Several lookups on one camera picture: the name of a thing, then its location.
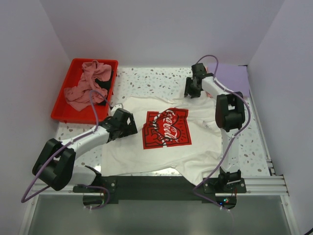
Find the white t-shirt red print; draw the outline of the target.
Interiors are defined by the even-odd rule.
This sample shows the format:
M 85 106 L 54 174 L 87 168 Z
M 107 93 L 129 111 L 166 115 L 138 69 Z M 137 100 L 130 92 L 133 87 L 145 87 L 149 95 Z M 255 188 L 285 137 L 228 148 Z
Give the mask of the white t-shirt red print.
M 197 185 L 220 162 L 222 135 L 213 99 L 131 96 L 123 107 L 133 114 L 137 133 L 103 146 L 103 176 L 173 168 Z

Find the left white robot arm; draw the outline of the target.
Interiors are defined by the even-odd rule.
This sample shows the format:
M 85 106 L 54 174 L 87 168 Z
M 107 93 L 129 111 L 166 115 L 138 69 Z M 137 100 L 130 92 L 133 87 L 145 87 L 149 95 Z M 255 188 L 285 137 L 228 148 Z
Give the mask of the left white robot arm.
M 118 108 L 113 116 L 80 135 L 63 141 L 48 140 L 32 173 L 55 191 L 67 185 L 84 185 L 96 192 L 101 188 L 100 172 L 90 166 L 76 167 L 75 160 L 95 147 L 136 133 L 133 114 Z

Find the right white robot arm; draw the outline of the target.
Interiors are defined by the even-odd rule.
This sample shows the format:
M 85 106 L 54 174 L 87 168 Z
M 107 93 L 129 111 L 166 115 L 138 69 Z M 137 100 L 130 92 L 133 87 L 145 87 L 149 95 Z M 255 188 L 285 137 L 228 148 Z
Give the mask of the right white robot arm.
M 222 85 L 214 74 L 207 72 L 202 63 L 191 67 L 192 77 L 186 78 L 184 96 L 196 98 L 201 92 L 209 93 L 216 101 L 215 122 L 222 134 L 222 158 L 219 175 L 207 179 L 204 188 L 213 192 L 230 192 L 241 181 L 239 164 L 239 131 L 245 123 L 245 104 L 241 92 Z

